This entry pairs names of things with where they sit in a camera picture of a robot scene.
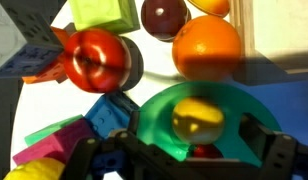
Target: building block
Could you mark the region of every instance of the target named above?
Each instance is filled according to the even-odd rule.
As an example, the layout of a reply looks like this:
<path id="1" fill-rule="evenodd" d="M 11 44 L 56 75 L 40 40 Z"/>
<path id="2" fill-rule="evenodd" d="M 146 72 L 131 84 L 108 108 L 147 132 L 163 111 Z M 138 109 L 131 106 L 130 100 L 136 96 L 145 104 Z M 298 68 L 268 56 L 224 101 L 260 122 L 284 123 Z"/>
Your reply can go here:
<path id="1" fill-rule="evenodd" d="M 27 8 L 38 10 L 48 24 L 52 24 L 56 15 L 59 13 L 66 0 L 17 0 L 19 4 L 26 4 Z"/>
<path id="2" fill-rule="evenodd" d="M 39 11 L 0 1 L 0 78 L 33 76 L 63 51 Z"/>
<path id="3" fill-rule="evenodd" d="M 122 91 L 105 93 L 85 115 L 90 127 L 101 139 L 115 129 L 127 128 L 130 116 L 139 106 Z"/>
<path id="4" fill-rule="evenodd" d="M 69 4 L 77 31 L 99 27 L 120 34 L 140 28 L 134 0 L 69 0 Z"/>
<path id="5" fill-rule="evenodd" d="M 19 152 L 13 160 L 20 165 L 37 158 L 51 157 L 66 164 L 76 143 L 90 137 L 95 137 L 95 134 L 82 118 Z"/>
<path id="6" fill-rule="evenodd" d="M 65 120 L 62 120 L 60 122 L 57 122 L 57 123 L 54 123 L 54 124 L 51 124 L 35 133 L 32 133 L 28 136 L 26 136 L 24 139 L 25 139 L 25 142 L 28 146 L 31 146 L 35 143 L 37 143 L 38 141 L 46 138 L 47 136 L 53 134 L 54 132 L 62 129 L 63 127 L 67 126 L 67 125 L 70 125 L 71 123 L 79 120 L 83 118 L 83 115 L 77 115 L 77 116 L 73 116 L 73 117 L 70 117 L 68 119 L 65 119 Z"/>
<path id="7" fill-rule="evenodd" d="M 125 152 L 118 150 L 107 152 L 104 154 L 97 154 L 91 162 L 91 173 L 94 179 L 100 179 L 104 174 L 119 171 L 125 164 Z"/>
<path id="8" fill-rule="evenodd" d="M 51 29 L 57 36 L 57 38 L 60 40 L 62 45 L 65 46 L 70 37 L 67 34 L 67 32 L 63 29 L 55 27 L 51 27 Z M 33 84 L 33 83 L 60 80 L 60 79 L 65 80 L 67 79 L 67 75 L 63 67 L 63 60 L 64 60 L 64 55 L 62 53 L 59 56 L 57 56 L 57 58 L 51 64 L 49 64 L 35 76 L 22 77 L 22 79 L 26 84 Z"/>

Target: green toy block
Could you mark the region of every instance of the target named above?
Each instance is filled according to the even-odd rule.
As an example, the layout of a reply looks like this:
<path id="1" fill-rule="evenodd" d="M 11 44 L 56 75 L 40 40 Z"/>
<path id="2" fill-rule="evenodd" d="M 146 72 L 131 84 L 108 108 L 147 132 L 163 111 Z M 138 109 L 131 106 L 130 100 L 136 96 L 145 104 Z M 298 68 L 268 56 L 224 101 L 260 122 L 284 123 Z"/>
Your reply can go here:
<path id="1" fill-rule="evenodd" d="M 134 0 L 69 0 L 77 31 L 103 28 L 116 34 L 139 29 Z"/>
<path id="2" fill-rule="evenodd" d="M 27 146 L 31 146 L 35 143 L 37 143 L 38 141 L 44 139 L 45 137 L 53 134 L 54 132 L 62 129 L 63 127 L 72 124 L 73 122 L 79 120 L 83 118 L 83 115 L 77 115 L 77 116 L 73 116 L 70 117 L 68 119 L 59 121 L 57 123 L 51 124 L 33 134 L 30 134 L 28 136 L 25 137 L 25 142 L 27 144 Z"/>

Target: plum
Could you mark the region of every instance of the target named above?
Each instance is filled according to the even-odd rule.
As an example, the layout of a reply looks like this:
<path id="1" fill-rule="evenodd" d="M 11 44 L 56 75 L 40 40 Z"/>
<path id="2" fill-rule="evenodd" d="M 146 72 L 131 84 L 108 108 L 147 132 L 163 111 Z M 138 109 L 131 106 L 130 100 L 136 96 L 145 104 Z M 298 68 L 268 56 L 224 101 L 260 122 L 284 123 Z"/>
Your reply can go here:
<path id="1" fill-rule="evenodd" d="M 171 42 L 190 19 L 184 0 L 145 0 L 141 9 L 145 30 L 161 41 Z"/>

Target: pink toy block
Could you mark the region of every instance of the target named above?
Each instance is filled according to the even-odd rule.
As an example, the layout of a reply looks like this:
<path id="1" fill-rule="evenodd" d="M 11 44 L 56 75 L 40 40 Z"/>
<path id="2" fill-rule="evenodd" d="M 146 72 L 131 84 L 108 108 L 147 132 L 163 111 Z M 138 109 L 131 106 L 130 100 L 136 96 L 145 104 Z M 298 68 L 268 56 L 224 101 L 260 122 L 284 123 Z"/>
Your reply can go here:
<path id="1" fill-rule="evenodd" d="M 66 164 L 75 144 L 88 137 L 95 137 L 95 134 L 82 118 L 19 152 L 13 160 L 20 165 L 37 158 L 51 157 Z"/>

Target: yellow lemon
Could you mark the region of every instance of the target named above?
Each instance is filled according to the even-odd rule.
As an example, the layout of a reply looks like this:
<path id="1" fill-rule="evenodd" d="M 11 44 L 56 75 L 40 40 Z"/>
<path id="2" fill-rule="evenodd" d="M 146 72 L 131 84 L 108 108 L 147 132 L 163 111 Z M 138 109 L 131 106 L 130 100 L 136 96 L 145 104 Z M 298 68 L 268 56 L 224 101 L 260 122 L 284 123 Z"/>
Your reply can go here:
<path id="1" fill-rule="evenodd" d="M 4 180 L 58 180 L 64 166 L 53 158 L 39 158 L 17 166 Z"/>
<path id="2" fill-rule="evenodd" d="M 200 97 L 185 98 L 173 110 L 173 130 L 188 144 L 213 143 L 221 136 L 224 124 L 221 109 Z"/>
<path id="3" fill-rule="evenodd" d="M 229 0 L 189 0 L 189 2 L 205 13 L 222 18 L 230 11 Z"/>

